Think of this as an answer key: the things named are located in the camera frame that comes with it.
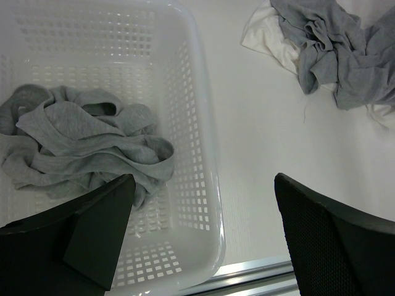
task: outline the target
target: gray t-shirt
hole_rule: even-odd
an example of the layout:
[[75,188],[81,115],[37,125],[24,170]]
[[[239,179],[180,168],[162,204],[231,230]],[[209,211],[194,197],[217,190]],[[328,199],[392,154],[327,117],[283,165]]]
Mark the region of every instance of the gray t-shirt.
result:
[[174,148],[154,130],[145,105],[124,105],[103,89],[26,84],[0,106],[1,168],[16,189],[51,198],[131,174],[138,208],[174,172]]

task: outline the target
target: white surface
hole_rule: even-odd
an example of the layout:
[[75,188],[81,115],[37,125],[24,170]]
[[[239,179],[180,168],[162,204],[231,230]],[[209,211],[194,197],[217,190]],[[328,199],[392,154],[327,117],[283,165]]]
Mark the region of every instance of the white surface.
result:
[[[273,190],[278,172],[395,220],[395,139],[376,129],[365,107],[338,110],[325,89],[305,96],[273,57],[240,45],[261,0],[180,2],[197,20],[206,50],[220,148],[224,265],[288,254]],[[367,2],[374,20],[394,3]],[[369,15],[360,1],[349,5]]]
[[[132,213],[110,294],[172,294],[214,275],[225,248],[201,44],[171,1],[97,2],[3,1],[1,96],[24,83],[102,87],[157,114],[175,173]],[[0,184],[1,226],[65,202]]]

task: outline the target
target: gray cloth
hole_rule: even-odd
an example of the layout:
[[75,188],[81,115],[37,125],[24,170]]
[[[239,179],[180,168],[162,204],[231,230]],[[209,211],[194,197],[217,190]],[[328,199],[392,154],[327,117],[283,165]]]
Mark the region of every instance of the gray cloth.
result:
[[16,189],[56,198],[132,174],[138,208],[174,171],[173,146],[150,135],[154,127],[146,106],[125,106],[103,89],[27,84],[0,106],[1,168]]
[[395,7],[366,30],[335,0],[270,0],[284,35],[302,48],[299,82],[306,94],[338,83],[341,109],[395,105]]

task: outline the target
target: pile of clothes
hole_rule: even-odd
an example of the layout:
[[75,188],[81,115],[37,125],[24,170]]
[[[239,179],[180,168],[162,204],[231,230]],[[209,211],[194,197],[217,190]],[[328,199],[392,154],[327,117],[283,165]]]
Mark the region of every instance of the pile of clothes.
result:
[[395,128],[395,7],[363,30],[335,0],[265,0],[241,44],[297,73],[304,93],[324,86],[340,109],[369,104],[373,119]]
[[26,84],[0,106],[2,170],[16,189],[76,197],[124,174],[136,181],[134,208],[174,172],[174,148],[154,135],[145,105],[103,90]]

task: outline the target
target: white fabric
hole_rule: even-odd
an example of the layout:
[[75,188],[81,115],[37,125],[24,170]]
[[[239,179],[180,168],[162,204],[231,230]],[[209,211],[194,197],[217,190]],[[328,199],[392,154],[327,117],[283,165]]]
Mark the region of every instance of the white fabric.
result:
[[241,45],[274,56],[285,69],[297,73],[301,50],[284,37],[278,24],[278,12],[270,0],[264,0],[248,21]]
[[367,105],[366,108],[371,119],[385,128],[395,131],[395,106]]
[[[341,5],[343,5],[342,2],[346,2],[343,7],[347,11],[349,10],[349,1],[338,2]],[[270,0],[264,0],[246,24],[241,45],[253,51],[273,56],[285,69],[297,75],[301,50],[292,41],[284,37],[278,24],[278,18],[278,12],[273,8]],[[336,84],[325,84],[322,87],[334,91]],[[367,105],[367,110],[369,118],[378,122],[381,126],[395,131],[395,107]]]

